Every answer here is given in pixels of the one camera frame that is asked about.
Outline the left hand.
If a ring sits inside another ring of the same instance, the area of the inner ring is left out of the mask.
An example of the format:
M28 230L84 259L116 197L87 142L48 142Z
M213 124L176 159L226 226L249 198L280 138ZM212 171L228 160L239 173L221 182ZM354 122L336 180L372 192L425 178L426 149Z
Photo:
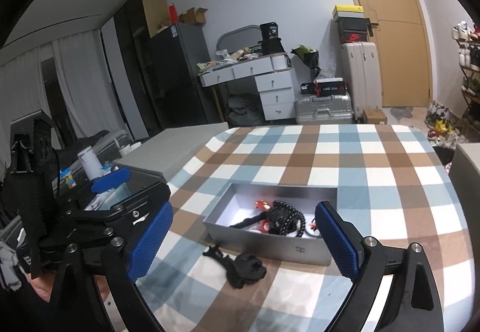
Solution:
M56 274L52 272L44 273L37 278L33 278L30 274L26 275L26 278L28 279L33 290L39 295L41 299L46 302L50 301L51 293L55 283L55 277ZM105 301L110 294L110 289L106 282L107 280L103 276L99 275L95 275L94 277L99 293L103 301Z

